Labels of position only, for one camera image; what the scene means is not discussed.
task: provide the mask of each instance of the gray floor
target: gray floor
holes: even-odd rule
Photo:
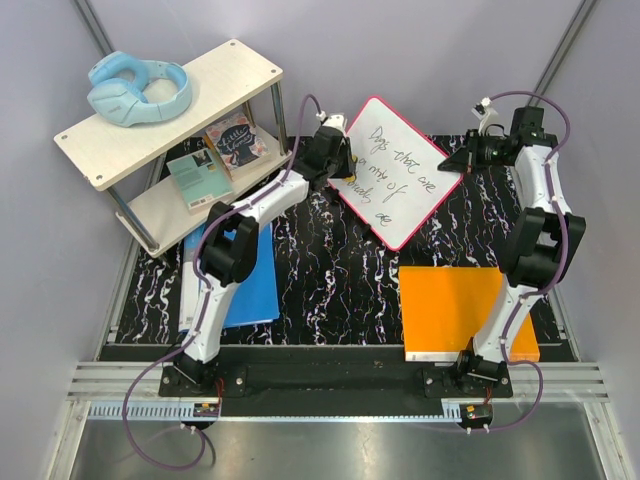
[[[520,414],[513,405],[496,406],[496,418],[503,422]],[[167,426],[132,425],[140,443]],[[172,473],[137,457],[114,463],[131,452],[121,423],[89,421],[72,478],[604,479],[578,405],[542,405],[518,429],[471,437],[435,432],[424,424],[390,423],[220,422],[206,432],[216,447],[215,467],[207,452],[195,469]],[[150,455],[176,464],[188,462],[198,450],[199,442],[184,432],[146,445]]]

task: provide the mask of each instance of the shelf top board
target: shelf top board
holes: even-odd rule
[[[125,128],[95,114],[54,137],[94,188],[109,188],[282,78],[282,69],[238,40],[214,48],[183,68],[193,86],[193,99],[182,115]],[[155,81],[144,91],[152,99],[163,100],[174,92],[175,86],[166,80]]]

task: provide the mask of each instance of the orange folder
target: orange folder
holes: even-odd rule
[[[502,274],[498,268],[400,267],[399,280],[405,360],[453,362],[489,318]],[[539,359],[527,315],[511,360]]]

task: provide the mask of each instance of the black tabletop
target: black tabletop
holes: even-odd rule
[[[432,139],[445,152],[463,141],[461,136]],[[202,147],[200,140],[187,139],[168,158]],[[402,344],[399,267],[496,266],[519,212],[507,169],[466,176],[405,247],[392,252],[372,234],[363,236],[362,221],[330,192],[312,193],[273,222],[280,318],[226,329],[222,343]],[[169,250],[165,264],[140,249],[116,343],[175,341],[181,253],[182,244]],[[532,317],[540,344],[561,343],[547,299],[535,305]]]

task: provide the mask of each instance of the red border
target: red border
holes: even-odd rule
[[[360,111],[356,114],[356,116],[353,119],[353,122],[351,122],[351,126],[349,127],[349,129],[347,130],[347,136],[349,135],[349,131],[351,130],[351,127],[353,127],[353,125],[356,123],[356,121],[358,120],[358,117],[360,117],[360,115],[362,114],[362,112],[364,111],[365,108],[367,108],[367,105],[369,105],[369,102],[371,100],[378,100],[380,103],[382,103],[385,107],[387,107],[389,110],[391,110],[394,114],[396,114],[398,116],[398,118],[400,118],[404,123],[406,123],[407,125],[409,125],[413,130],[415,130],[418,134],[420,134],[420,136],[422,138],[424,138],[427,142],[429,142],[431,144],[432,147],[434,147],[438,152],[440,152],[444,158],[447,158],[448,155],[446,153],[444,153],[440,147],[438,147],[435,143],[433,143],[431,141],[430,138],[426,137],[424,133],[422,133],[420,130],[418,130],[416,127],[414,127],[411,122],[409,122],[406,118],[404,118],[402,115],[400,115],[391,105],[389,105],[383,98],[377,96],[377,95],[373,95],[371,97],[369,97],[367,99],[367,101],[364,103],[364,105],[362,106],[362,108],[360,109]],[[420,228],[422,227],[422,225],[424,225],[424,223],[429,219],[429,217],[431,217],[431,215],[433,215],[433,213],[438,209],[438,207],[440,207],[440,205],[442,205],[442,202],[444,202],[447,197],[449,195],[451,195],[451,193],[456,189],[456,187],[460,184],[460,182],[462,181],[462,175],[460,175],[460,178],[458,179],[458,181],[453,185],[453,187],[451,187],[451,189],[447,192],[447,194],[445,196],[442,197],[442,200],[440,200],[435,207],[433,207],[433,209],[424,217],[424,220],[422,220],[418,226],[416,227],[416,229],[411,232],[409,234],[409,236],[404,240],[404,242],[402,242],[402,245],[400,245],[398,248],[393,248],[391,245],[389,245],[387,242],[384,241],[384,239],[382,238],[382,236],[380,235],[380,233],[378,233],[378,231],[376,231],[375,228],[373,228],[373,225],[371,226],[371,231],[373,233],[376,234],[376,236],[382,240],[382,243],[384,243],[387,248],[389,250],[391,250],[392,252],[398,252],[400,250],[402,250],[402,247],[404,247],[407,242],[409,241],[409,239],[411,237],[413,237],[416,232],[418,230],[420,230]],[[364,221],[365,223],[368,223],[367,220],[360,214],[360,212],[358,211],[357,208],[355,208],[353,205],[351,205],[351,203],[349,203],[349,201],[347,201],[346,198],[344,198],[344,195],[342,193],[340,193],[340,197],[342,197],[342,200],[344,200],[344,202],[349,205],[349,207],[351,207],[351,210],[353,210],[354,212],[356,212],[356,215],[358,215],[358,217],[360,217],[362,219],[362,221]]]

